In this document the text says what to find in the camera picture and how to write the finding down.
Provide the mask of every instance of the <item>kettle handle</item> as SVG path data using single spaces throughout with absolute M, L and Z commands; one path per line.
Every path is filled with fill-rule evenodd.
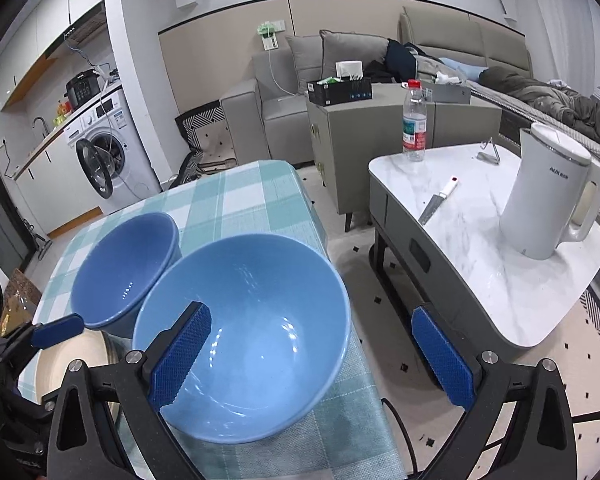
M 593 182 L 596 185 L 596 193 L 591 200 L 591 205 L 579 228 L 575 229 L 571 222 L 566 225 L 562 232 L 562 237 L 560 238 L 561 242 L 583 241 L 589 234 L 593 222 L 596 221 L 598 213 L 600 212 L 600 162 L 593 156 L 591 157 L 591 164 L 589 164 L 587 182 Z

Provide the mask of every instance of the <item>kitchen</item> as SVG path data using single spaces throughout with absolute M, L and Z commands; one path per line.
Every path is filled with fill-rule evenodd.
M 20 215 L 55 238 L 160 192 L 176 167 L 160 180 L 152 169 L 164 153 L 136 131 L 105 1 L 36 3 L 0 52 L 0 174 Z

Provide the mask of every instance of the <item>kettle lid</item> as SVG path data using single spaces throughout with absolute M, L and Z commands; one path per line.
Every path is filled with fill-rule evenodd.
M 572 158 L 582 166 L 588 166 L 591 163 L 591 154 L 577 140 L 559 132 L 551 126 L 541 123 L 531 125 L 531 134 L 543 144 L 553 148 L 556 152 L 566 157 Z

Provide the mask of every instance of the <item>bottle label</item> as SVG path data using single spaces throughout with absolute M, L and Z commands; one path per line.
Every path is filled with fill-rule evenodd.
M 403 151 L 424 150 L 427 121 L 402 118 Z

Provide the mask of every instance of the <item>washing machine door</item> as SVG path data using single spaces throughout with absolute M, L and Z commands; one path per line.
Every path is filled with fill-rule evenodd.
M 98 149 L 87 139 L 80 139 L 75 143 L 78 161 L 89 183 L 103 198 L 111 197 L 113 184 L 107 165 L 100 156 Z

